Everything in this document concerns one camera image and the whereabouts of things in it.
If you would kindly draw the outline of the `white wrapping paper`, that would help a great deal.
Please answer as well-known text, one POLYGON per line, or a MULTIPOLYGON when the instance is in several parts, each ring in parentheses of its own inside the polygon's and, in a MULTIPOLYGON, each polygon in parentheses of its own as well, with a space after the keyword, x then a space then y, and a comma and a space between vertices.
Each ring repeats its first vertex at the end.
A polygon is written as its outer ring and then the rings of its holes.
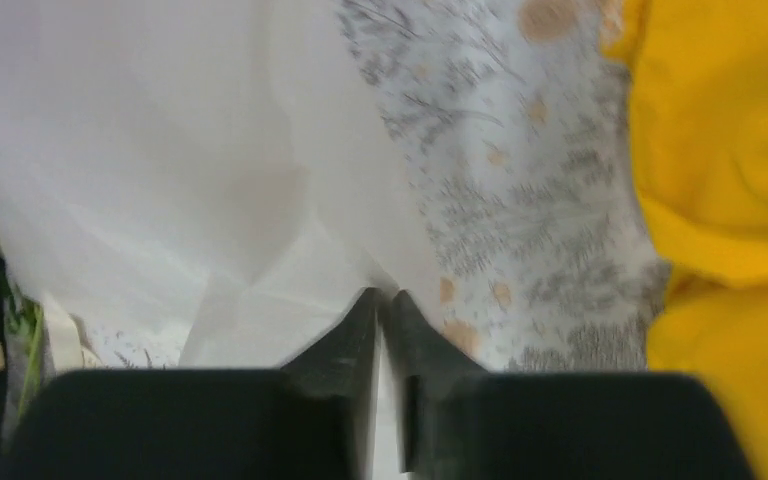
POLYGON ((425 1, 0 1, 0 250, 54 378, 0 479, 399 479, 438 266, 383 117, 425 1))

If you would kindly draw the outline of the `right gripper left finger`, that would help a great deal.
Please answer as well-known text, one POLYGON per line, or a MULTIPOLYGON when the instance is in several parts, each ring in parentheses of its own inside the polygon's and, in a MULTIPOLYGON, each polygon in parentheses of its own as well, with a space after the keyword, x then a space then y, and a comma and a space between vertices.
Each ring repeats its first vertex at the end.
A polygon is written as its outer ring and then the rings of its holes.
POLYGON ((335 458, 330 479, 367 479, 377 388, 377 313, 381 291, 358 292, 343 317, 281 366, 296 390, 320 409, 314 444, 335 458))

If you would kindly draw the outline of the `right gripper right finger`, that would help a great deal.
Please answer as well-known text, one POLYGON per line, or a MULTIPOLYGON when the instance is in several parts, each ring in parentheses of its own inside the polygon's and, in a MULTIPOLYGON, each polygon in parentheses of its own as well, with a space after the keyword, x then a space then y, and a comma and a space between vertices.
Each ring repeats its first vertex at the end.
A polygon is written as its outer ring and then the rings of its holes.
POLYGON ((462 479, 462 441, 451 395, 458 382, 487 370, 426 319, 399 291, 383 320, 395 383, 401 468, 411 479, 462 479))

